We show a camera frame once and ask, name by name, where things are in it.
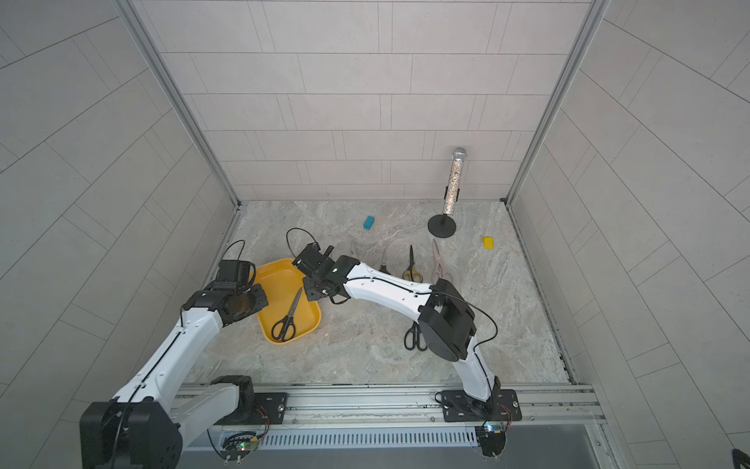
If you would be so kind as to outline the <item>yellow plastic storage box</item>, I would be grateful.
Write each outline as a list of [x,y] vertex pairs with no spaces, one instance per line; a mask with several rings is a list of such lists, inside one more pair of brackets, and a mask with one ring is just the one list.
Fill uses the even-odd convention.
[[[320,325],[320,306],[307,299],[303,277],[303,274],[292,266],[291,259],[280,259],[261,266],[258,270],[257,283],[263,287],[269,300],[269,305],[257,315],[258,322],[265,338],[273,344],[286,345],[315,331]],[[294,316],[296,336],[285,343],[274,342],[271,339],[271,328],[287,314],[300,287],[303,293]]]

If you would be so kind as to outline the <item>black handled steel scissors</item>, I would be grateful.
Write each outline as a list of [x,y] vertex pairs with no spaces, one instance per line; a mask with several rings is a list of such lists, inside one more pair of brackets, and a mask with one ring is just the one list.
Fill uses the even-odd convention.
[[388,248],[385,248],[381,256],[381,262],[380,262],[380,267],[378,271],[383,274],[390,275],[390,272],[387,266],[387,254],[388,254]]

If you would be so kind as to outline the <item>black handled silver scissors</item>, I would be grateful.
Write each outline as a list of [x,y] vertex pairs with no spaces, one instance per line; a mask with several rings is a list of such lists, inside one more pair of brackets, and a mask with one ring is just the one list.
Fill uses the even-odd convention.
[[296,336],[295,313],[302,297],[303,289],[300,287],[295,294],[287,314],[278,320],[271,328],[271,339],[277,343],[285,343]]

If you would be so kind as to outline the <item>yellow black handled scissors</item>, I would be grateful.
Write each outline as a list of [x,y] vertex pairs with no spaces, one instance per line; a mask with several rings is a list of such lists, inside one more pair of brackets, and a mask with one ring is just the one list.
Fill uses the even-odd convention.
[[416,269],[415,254],[412,245],[409,247],[408,265],[402,273],[402,279],[404,279],[405,281],[410,281],[411,283],[424,282],[423,275]]

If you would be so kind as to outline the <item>black deli scissors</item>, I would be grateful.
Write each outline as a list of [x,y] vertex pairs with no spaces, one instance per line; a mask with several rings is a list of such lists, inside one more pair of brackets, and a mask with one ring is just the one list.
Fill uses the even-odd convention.
[[422,339],[423,334],[418,322],[412,322],[404,334],[404,348],[407,351],[417,350],[419,352],[426,352],[428,346],[423,343]]

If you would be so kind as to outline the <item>pink handled scissors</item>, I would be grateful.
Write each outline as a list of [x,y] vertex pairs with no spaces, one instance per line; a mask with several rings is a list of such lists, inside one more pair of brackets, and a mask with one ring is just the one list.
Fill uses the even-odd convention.
[[433,240],[433,258],[434,258],[434,269],[432,275],[432,283],[436,285],[440,279],[444,279],[449,283],[453,283],[453,275],[447,268],[443,256],[439,251],[439,246],[436,240]]

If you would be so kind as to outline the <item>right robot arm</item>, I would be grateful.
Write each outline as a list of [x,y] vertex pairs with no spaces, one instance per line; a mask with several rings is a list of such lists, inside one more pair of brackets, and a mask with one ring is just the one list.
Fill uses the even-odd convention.
[[453,363],[464,394],[476,402],[490,401],[497,379],[480,351],[475,311],[450,281],[416,283],[350,256],[333,260],[314,242],[292,265],[304,275],[310,300],[342,295],[389,308],[418,324],[428,350]]

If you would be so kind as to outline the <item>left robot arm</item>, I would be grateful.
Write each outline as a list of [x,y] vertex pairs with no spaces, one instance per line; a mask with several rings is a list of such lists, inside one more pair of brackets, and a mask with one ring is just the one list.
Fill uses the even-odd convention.
[[80,423],[85,468],[174,468],[185,446],[215,423],[244,423],[259,414],[252,380],[228,375],[181,408],[173,402],[204,348],[224,328],[267,307],[261,285],[208,285],[181,308],[179,320],[143,368]]

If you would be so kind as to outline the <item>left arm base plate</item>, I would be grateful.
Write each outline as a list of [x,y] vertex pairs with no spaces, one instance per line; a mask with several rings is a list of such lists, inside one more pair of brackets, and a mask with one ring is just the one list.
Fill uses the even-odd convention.
[[240,399],[237,410],[216,422],[222,426],[280,425],[283,424],[287,408],[287,393],[260,393],[252,404]]

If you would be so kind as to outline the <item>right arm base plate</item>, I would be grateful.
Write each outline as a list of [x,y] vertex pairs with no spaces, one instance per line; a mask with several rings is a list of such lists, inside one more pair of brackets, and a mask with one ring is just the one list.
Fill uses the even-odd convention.
[[515,390],[494,389],[486,402],[469,397],[462,390],[435,394],[446,422],[511,422],[523,419]]

